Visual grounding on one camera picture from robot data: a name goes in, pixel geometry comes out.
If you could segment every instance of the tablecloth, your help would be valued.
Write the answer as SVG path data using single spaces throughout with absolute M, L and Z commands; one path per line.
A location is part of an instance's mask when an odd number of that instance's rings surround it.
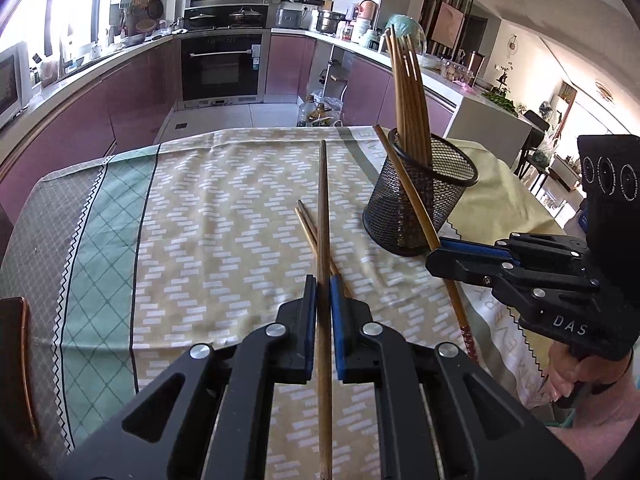
M 2 297 L 31 305 L 33 450 L 49 470 L 191 344 L 238 343 L 302 295 L 315 265 L 293 209 L 300 198 L 316 211 L 320 139 L 332 253 L 356 298 L 408 341 L 463 346 L 424 258 L 394 256 L 364 231 L 385 158 L 370 127 L 221 130 L 73 166 L 36 185 L 0 269 Z M 441 235 L 493 244 L 562 232 L 503 162 L 456 144 L 479 181 Z M 542 402 L 548 340 L 525 336 L 488 289 L 461 290 L 482 364 L 524 405 Z M 317 473 L 317 404 L 315 380 L 276 386 L 267 478 Z M 372 384 L 334 377 L 335 478 L 379 467 Z

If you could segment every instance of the oven door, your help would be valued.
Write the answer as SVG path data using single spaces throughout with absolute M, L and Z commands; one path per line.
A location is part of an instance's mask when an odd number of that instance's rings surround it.
M 184 101 L 258 95 L 261 34 L 182 40 Z

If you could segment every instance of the basket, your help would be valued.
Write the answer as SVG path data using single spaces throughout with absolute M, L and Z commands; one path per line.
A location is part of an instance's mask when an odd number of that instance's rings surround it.
M 433 163 L 427 168 L 398 147 L 398 131 L 389 132 L 398 157 L 414 183 L 436 232 L 442 227 L 467 187 L 478 181 L 478 170 L 471 160 L 449 141 L 431 136 Z M 418 256 L 429 246 L 400 178 L 385 160 L 362 222 L 375 243 L 398 256 Z

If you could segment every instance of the microwave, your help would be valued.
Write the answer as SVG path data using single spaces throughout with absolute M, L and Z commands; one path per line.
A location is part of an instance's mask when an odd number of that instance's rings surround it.
M 23 41 L 0 52 L 0 128 L 31 101 L 29 52 Z

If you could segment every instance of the screw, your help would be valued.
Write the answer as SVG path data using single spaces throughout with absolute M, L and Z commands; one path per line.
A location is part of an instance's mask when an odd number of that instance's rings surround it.
M 192 346 L 191 350 L 189 350 L 189 355 L 194 359 L 204 359 L 210 353 L 211 353 L 211 348 L 209 347 L 209 345 L 205 345 L 203 343 Z
M 272 323 L 264 331 L 270 337 L 280 337 L 285 334 L 287 328 L 280 323 Z
M 458 355 L 458 347 L 453 343 L 443 343 L 438 347 L 438 354 L 442 357 L 455 357 Z
M 380 335 L 382 334 L 382 325 L 378 323 L 365 323 L 362 326 L 362 331 L 366 335 Z

